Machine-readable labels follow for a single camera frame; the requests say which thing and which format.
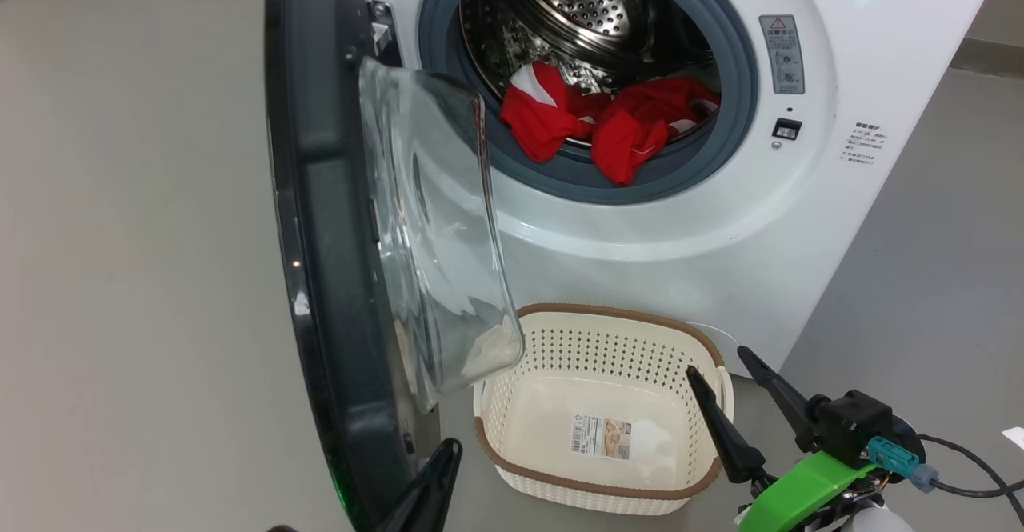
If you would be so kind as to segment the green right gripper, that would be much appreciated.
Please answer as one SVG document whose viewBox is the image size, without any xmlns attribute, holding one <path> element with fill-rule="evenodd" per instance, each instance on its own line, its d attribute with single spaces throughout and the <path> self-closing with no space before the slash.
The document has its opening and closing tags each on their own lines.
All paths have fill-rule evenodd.
<svg viewBox="0 0 1024 532">
<path fill-rule="evenodd" d="M 807 415 L 807 398 L 748 346 L 738 347 L 738 357 L 750 376 L 761 389 L 768 391 L 790 423 L 800 451 L 816 452 L 817 434 Z M 756 495 L 738 518 L 739 531 L 848 531 L 854 517 L 870 506 L 868 499 L 877 492 L 871 480 L 868 480 L 866 492 L 855 491 L 852 497 L 844 497 L 844 494 L 850 485 L 868 477 L 878 464 L 868 462 L 852 469 L 824 452 L 817 452 L 782 477 L 771 478 L 764 470 L 764 456 L 746 444 L 745 438 L 719 407 L 701 371 L 688 366 L 686 378 L 726 477 L 733 484 L 751 484 L 752 493 Z"/>
</svg>

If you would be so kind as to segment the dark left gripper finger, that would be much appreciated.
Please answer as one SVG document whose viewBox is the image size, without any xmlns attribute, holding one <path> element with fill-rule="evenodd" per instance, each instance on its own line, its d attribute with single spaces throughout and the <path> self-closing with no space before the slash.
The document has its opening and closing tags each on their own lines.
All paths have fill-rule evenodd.
<svg viewBox="0 0 1024 532">
<path fill-rule="evenodd" d="M 442 531 L 456 489 L 463 444 L 445 438 L 407 486 L 378 531 Z"/>
</svg>

